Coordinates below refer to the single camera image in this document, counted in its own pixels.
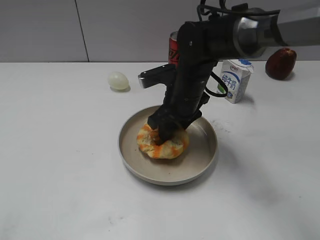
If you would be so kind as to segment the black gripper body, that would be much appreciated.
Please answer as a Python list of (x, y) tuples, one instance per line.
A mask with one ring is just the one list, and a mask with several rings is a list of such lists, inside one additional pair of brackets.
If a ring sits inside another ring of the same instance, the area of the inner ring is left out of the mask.
[(158, 120), (162, 124), (191, 125), (202, 116), (200, 108), (209, 99), (203, 87), (187, 86), (184, 91), (177, 92), (174, 85), (168, 85), (163, 104), (158, 109)]

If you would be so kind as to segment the black gripper finger in bread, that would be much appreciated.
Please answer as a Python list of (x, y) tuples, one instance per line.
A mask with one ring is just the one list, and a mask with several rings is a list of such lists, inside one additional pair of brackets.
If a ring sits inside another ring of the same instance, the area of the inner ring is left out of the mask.
[(180, 128), (181, 124), (178, 121), (159, 120), (157, 145), (162, 145), (167, 140), (170, 140)]

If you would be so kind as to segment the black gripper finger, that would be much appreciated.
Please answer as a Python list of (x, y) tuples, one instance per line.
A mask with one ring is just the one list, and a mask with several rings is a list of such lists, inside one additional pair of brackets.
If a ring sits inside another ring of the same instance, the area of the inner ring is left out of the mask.
[(157, 112), (154, 112), (152, 115), (150, 115), (147, 119), (147, 124), (151, 127), (152, 130), (158, 129), (160, 124), (159, 114)]

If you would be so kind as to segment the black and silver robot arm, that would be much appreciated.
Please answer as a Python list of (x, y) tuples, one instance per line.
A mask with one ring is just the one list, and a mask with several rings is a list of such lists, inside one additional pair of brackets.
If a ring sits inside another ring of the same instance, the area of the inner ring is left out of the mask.
[(220, 60), (260, 57), (276, 46), (315, 46), (320, 43), (320, 3), (317, 0), (288, 9), (263, 11), (246, 4), (226, 9), (200, 4), (199, 17), (178, 30), (178, 64), (166, 64), (139, 75), (143, 88), (164, 84), (163, 104), (147, 120), (158, 131), (161, 145), (177, 129), (186, 129), (201, 115), (212, 95), (206, 85)]

